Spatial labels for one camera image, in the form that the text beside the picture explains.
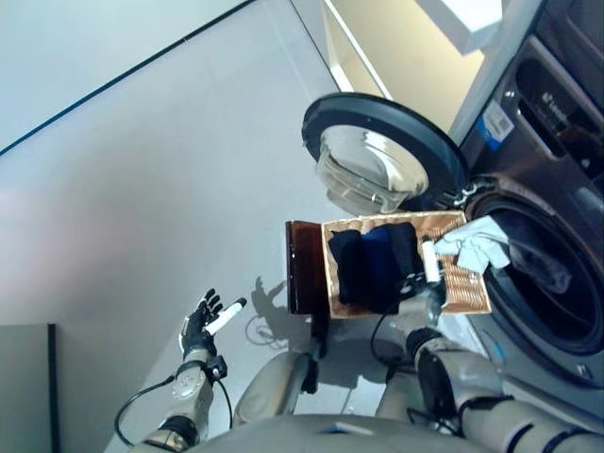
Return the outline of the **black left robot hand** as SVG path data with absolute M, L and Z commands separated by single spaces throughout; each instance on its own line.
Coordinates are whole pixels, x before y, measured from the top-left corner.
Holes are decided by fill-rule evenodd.
M 216 357 L 215 334 L 246 305 L 247 299 L 240 297 L 225 307 L 220 295 L 214 289 L 209 289 L 198 301 L 195 310 L 183 321 L 178 336 L 182 359 L 187 359 L 195 351 L 205 351 L 209 357 Z

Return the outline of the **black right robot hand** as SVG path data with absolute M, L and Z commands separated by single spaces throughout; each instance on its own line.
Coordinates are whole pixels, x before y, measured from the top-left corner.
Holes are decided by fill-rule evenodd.
M 424 235 L 421 239 L 423 270 L 410 274 L 400 290 L 398 314 L 420 315 L 428 323 L 436 323 L 446 302 L 445 271 L 437 258 L 434 241 Z

